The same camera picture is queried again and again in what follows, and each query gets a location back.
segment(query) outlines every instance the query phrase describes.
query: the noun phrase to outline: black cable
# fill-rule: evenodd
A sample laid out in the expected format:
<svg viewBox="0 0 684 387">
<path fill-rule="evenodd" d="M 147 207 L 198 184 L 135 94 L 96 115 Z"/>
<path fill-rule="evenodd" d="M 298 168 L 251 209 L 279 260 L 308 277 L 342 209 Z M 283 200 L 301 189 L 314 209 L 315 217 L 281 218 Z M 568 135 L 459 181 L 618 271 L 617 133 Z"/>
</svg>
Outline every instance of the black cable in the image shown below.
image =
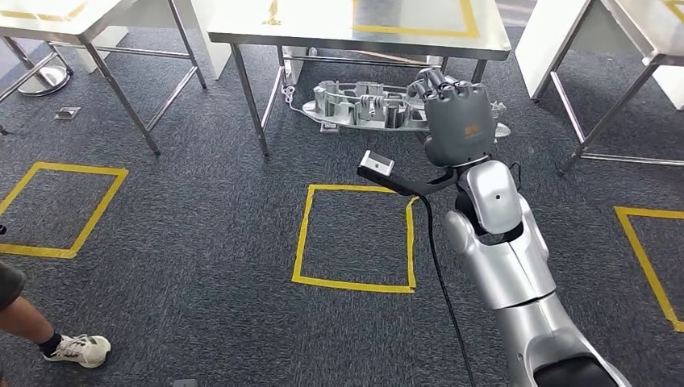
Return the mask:
<svg viewBox="0 0 684 387">
<path fill-rule="evenodd" d="M 456 337 L 458 339 L 458 345 L 461 347 L 461 356 L 463 356 L 463 363 L 465 363 L 465 371 L 468 373 L 468 379 L 470 380 L 470 385 L 475 387 L 475 377 L 473 376 L 473 370 L 470 368 L 470 362 L 468 361 L 468 352 L 465 350 L 465 343 L 463 342 L 463 336 L 461 335 L 461 329 L 458 327 L 458 321 L 456 321 L 456 315 L 453 313 L 453 306 L 451 305 L 451 300 L 449 299 L 447 286 L 444 284 L 444 278 L 442 277 L 442 268 L 440 262 L 437 260 L 437 251 L 435 249 L 435 238 L 433 235 L 433 219 L 432 219 L 432 206 L 430 202 L 423 195 L 418 195 L 420 200 L 423 201 L 425 209 L 427 210 L 427 235 L 430 239 L 430 251 L 432 252 L 432 260 L 435 261 L 435 270 L 437 271 L 437 278 L 440 279 L 440 286 L 442 287 L 442 293 L 444 293 L 444 300 L 447 302 L 447 307 L 449 310 L 449 315 L 451 316 L 451 322 L 453 323 L 453 329 L 456 330 Z"/>
<path fill-rule="evenodd" d="M 516 187 L 516 189 L 520 191 L 523 188 L 523 166 L 516 161 L 515 163 L 511 164 L 511 166 L 508 167 L 508 169 L 510 169 L 511 172 L 513 172 L 513 168 L 515 168 L 516 166 L 518 167 L 518 186 Z"/>
</svg>

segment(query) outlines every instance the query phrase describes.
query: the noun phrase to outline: black sock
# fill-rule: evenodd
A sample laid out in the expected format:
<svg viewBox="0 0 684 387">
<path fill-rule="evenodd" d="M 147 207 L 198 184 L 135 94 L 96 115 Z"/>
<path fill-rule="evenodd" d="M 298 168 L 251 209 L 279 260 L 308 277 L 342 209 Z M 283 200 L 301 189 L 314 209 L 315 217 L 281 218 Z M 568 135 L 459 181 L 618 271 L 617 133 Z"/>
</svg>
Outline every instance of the black sock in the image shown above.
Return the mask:
<svg viewBox="0 0 684 387">
<path fill-rule="evenodd" d="M 43 355 L 49 357 L 51 354 L 55 353 L 55 351 L 57 350 L 57 346 L 60 345 L 61 342 L 62 335 L 55 332 L 55 334 L 52 335 L 52 338 L 50 338 L 50 340 L 46 341 L 45 343 L 38 344 L 38 348 L 40 348 L 40 351 L 43 352 Z"/>
</svg>

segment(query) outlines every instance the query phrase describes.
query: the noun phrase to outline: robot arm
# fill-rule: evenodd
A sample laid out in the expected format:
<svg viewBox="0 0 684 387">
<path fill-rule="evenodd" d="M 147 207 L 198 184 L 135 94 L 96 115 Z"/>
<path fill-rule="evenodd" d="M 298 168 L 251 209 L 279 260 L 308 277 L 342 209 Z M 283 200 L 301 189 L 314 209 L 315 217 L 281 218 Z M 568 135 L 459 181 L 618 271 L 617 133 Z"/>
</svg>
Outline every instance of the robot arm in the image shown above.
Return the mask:
<svg viewBox="0 0 684 387">
<path fill-rule="evenodd" d="M 403 195 L 448 185 L 459 190 L 446 230 L 463 255 L 485 305 L 493 310 L 513 386 L 629 386 L 574 325 L 556 294 L 548 248 L 510 169 L 491 159 L 496 124 L 482 85 L 425 69 L 408 88 L 425 104 L 427 158 L 446 169 L 436 184 L 392 175 L 394 162 L 367 151 L 360 175 Z M 503 235 L 484 243 L 483 234 Z"/>
</svg>

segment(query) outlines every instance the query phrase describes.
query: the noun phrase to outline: stainless steel table top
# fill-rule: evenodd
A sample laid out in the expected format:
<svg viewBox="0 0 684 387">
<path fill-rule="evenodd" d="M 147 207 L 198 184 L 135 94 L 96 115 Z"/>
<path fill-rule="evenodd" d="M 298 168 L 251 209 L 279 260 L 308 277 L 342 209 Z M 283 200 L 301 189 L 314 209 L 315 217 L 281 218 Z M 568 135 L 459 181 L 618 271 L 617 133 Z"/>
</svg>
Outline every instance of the stainless steel table top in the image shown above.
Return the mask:
<svg viewBox="0 0 684 387">
<path fill-rule="evenodd" d="M 137 0 L 0 0 L 0 35 L 71 44 L 95 39 Z"/>
<path fill-rule="evenodd" d="M 505 60 L 494 0 L 224 0 L 212 42 Z"/>
<path fill-rule="evenodd" d="M 684 65 L 684 1 L 601 0 L 650 62 Z"/>
</svg>

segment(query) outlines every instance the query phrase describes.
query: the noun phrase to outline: metal frame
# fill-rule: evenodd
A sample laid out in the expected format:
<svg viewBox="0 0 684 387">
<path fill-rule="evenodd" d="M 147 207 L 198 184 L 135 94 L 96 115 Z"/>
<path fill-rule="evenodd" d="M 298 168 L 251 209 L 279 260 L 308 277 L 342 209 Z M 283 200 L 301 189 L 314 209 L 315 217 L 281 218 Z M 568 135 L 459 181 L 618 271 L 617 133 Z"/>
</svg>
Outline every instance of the metal frame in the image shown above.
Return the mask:
<svg viewBox="0 0 684 387">
<path fill-rule="evenodd" d="M 278 86 L 286 85 L 285 77 L 285 61 L 286 60 L 301 60 L 305 62 L 326 62 L 326 63 L 343 63 L 346 65 L 369 65 L 369 66 L 387 66 L 387 67 L 403 67 L 409 69 L 425 69 L 426 67 L 433 67 L 436 69 L 446 69 L 448 63 L 448 57 L 442 58 L 441 64 L 421 64 L 411 61 L 399 61 L 399 60 L 370 60 L 370 59 L 352 59 L 352 58 L 339 58 L 333 56 L 299 56 L 299 55 L 284 55 L 282 51 L 282 46 L 278 45 L 277 56 L 278 56 L 278 70 L 276 75 L 276 80 L 273 83 L 273 89 L 269 96 L 269 101 L 266 104 L 266 111 L 264 117 L 259 116 L 259 110 L 257 108 L 257 103 L 254 101 L 254 93 L 252 92 L 252 86 L 249 83 L 249 76 L 247 75 L 247 69 L 244 66 L 244 58 L 242 57 L 242 51 L 240 50 L 240 44 L 231 43 L 231 50 L 233 56 L 235 57 L 237 73 L 240 76 L 240 83 L 242 84 L 242 90 L 244 91 L 244 97 L 247 99 L 247 107 L 249 108 L 249 114 L 252 117 L 252 125 L 256 132 L 256 139 L 259 141 L 259 146 L 261 147 L 261 152 L 264 157 L 269 156 L 269 145 L 266 142 L 265 130 L 266 125 L 269 123 L 269 118 L 271 115 L 271 110 L 273 110 L 274 100 L 278 94 Z M 485 72 L 485 67 L 488 60 L 478 60 L 478 64 L 475 66 L 475 71 L 473 72 L 473 83 L 478 83 L 482 80 L 482 75 Z"/>
<path fill-rule="evenodd" d="M 190 79 L 192 79 L 192 77 L 194 75 L 196 75 L 197 78 L 199 79 L 199 83 L 202 86 L 202 88 L 203 89 L 207 88 L 205 78 L 202 75 L 202 70 L 200 70 L 197 59 L 195 58 L 192 47 L 190 46 L 190 42 L 189 42 L 187 34 L 186 34 L 186 29 L 183 26 L 183 22 L 181 21 L 181 16 L 179 15 L 178 8 L 176 7 L 176 3 L 174 2 L 174 0 L 168 0 L 168 2 L 169 2 L 169 7 L 171 8 L 171 14 L 173 15 L 173 20 L 175 21 L 175 23 L 178 27 L 178 32 L 181 34 L 181 38 L 183 40 L 183 44 L 186 46 L 187 53 L 144 50 L 144 49 L 138 49 L 138 48 L 100 47 L 100 46 L 94 46 L 90 41 L 88 41 L 87 39 L 82 38 L 82 37 L 79 38 L 81 40 L 81 45 L 48 42 L 48 46 L 52 50 L 52 53 L 50 55 L 46 56 L 41 62 L 36 64 L 35 67 L 33 67 L 33 69 L 31 69 L 29 72 L 27 72 L 22 77 L 20 77 L 5 92 L 0 94 L 0 102 L 2 102 L 10 94 L 14 93 L 26 80 L 28 80 L 30 77 L 37 74 L 38 71 L 42 67 L 44 67 L 50 60 L 52 60 L 56 57 L 59 57 L 66 65 L 64 58 L 61 56 L 59 51 L 57 51 L 57 49 L 56 49 L 57 47 L 83 48 L 90 54 L 90 56 L 95 61 L 95 64 L 97 65 L 98 69 L 100 70 L 102 75 L 105 77 L 105 79 L 109 83 L 112 90 L 114 90 L 116 97 L 119 99 L 119 101 L 123 105 L 123 108 L 126 110 L 128 115 L 131 116 L 131 119 L 133 119 L 133 122 L 135 123 L 136 127 L 138 128 L 140 133 L 143 135 L 143 137 L 147 141 L 147 144 L 150 147 L 150 149 L 152 149 L 152 151 L 154 152 L 155 155 L 161 154 L 159 151 L 159 148 L 156 145 L 156 142 L 154 141 L 154 139 L 152 138 L 152 135 L 151 135 L 151 132 L 154 129 L 154 127 L 157 125 L 157 123 L 159 122 L 161 117 L 164 115 L 164 113 L 166 113 L 166 111 L 171 107 L 173 102 L 176 101 L 176 98 L 178 97 L 178 95 L 181 93 L 181 91 L 183 91 L 183 89 L 187 86 L 187 84 L 190 82 Z M 136 110 L 135 110 L 135 108 L 133 108 L 133 105 L 128 101 L 128 98 L 123 93 L 121 86 L 119 86 L 119 83 L 116 81 L 116 79 L 112 75 L 112 73 L 109 70 L 109 67 L 107 67 L 105 61 L 98 54 L 98 51 L 118 52 L 118 53 L 123 53 L 123 54 L 134 54 L 134 55 L 142 55 L 142 56 L 157 56 L 157 57 L 174 58 L 174 59 L 185 59 L 185 60 L 190 60 L 190 62 L 192 63 L 192 67 L 187 72 L 187 74 L 181 79 L 180 83 L 176 86 L 176 89 L 171 93 L 171 95 L 161 105 L 160 109 L 154 114 L 154 116 L 149 121 L 149 123 L 144 123 L 143 120 L 140 118 L 140 116 L 136 113 Z"/>
<path fill-rule="evenodd" d="M 648 157 L 634 157 L 634 156 L 620 156 L 620 155 L 609 155 L 602 153 L 590 153 L 586 150 L 588 147 L 608 128 L 610 123 L 613 121 L 618 112 L 639 92 L 641 87 L 646 83 L 646 81 L 653 75 L 653 73 L 661 66 L 661 63 L 665 61 L 663 55 L 657 55 L 652 58 L 649 63 L 646 64 L 646 68 L 641 72 L 639 77 L 634 80 L 629 89 L 618 99 L 611 109 L 598 121 L 598 123 L 591 129 L 587 136 L 584 135 L 582 126 L 580 125 L 577 114 L 575 113 L 573 106 L 568 98 L 565 88 L 558 77 L 558 68 L 561 67 L 561 63 L 565 56 L 567 55 L 570 46 L 577 37 L 582 24 L 586 20 L 586 16 L 590 13 L 591 7 L 600 3 L 599 0 L 593 0 L 590 5 L 586 8 L 584 14 L 580 17 L 578 25 L 575 27 L 574 31 L 570 34 L 570 37 L 565 42 L 562 47 L 560 55 L 553 62 L 548 76 L 544 79 L 544 83 L 540 87 L 539 91 L 532 97 L 532 100 L 538 102 L 541 96 L 544 94 L 548 88 L 548 84 L 552 81 L 556 86 L 556 91 L 561 97 L 563 102 L 563 107 L 565 112 L 570 118 L 570 122 L 573 125 L 575 135 L 577 136 L 579 145 L 575 148 L 570 158 L 559 168 L 560 174 L 567 173 L 578 161 L 579 159 L 589 159 L 589 160 L 605 160 L 605 161 L 622 161 L 625 163 L 635 163 L 635 164 L 654 164 L 654 165 L 669 165 L 684 167 L 684 160 L 663 160 L 663 159 L 653 159 Z"/>
<path fill-rule="evenodd" d="M 5 42 L 6 46 L 10 49 L 10 51 L 12 51 L 12 53 L 15 54 L 19 62 L 21 62 L 27 70 L 31 70 L 35 67 L 35 63 L 33 62 L 33 60 L 31 60 L 26 51 L 24 51 L 21 45 L 17 43 L 14 39 L 10 38 L 9 36 L 0 36 L 0 40 Z M 65 65 L 64 68 L 52 68 L 54 71 L 63 72 L 63 79 L 61 81 L 52 82 L 43 75 L 42 71 L 39 70 L 38 73 L 34 75 L 34 77 L 40 83 L 43 89 L 25 91 L 19 88 L 19 92 L 29 97 L 41 97 L 44 95 L 55 93 L 56 91 L 62 89 L 64 86 L 66 86 L 67 83 L 69 83 L 69 80 L 73 75 L 73 70 L 69 67 L 69 65 L 66 64 L 66 62 L 64 61 L 62 62 Z"/>
</svg>

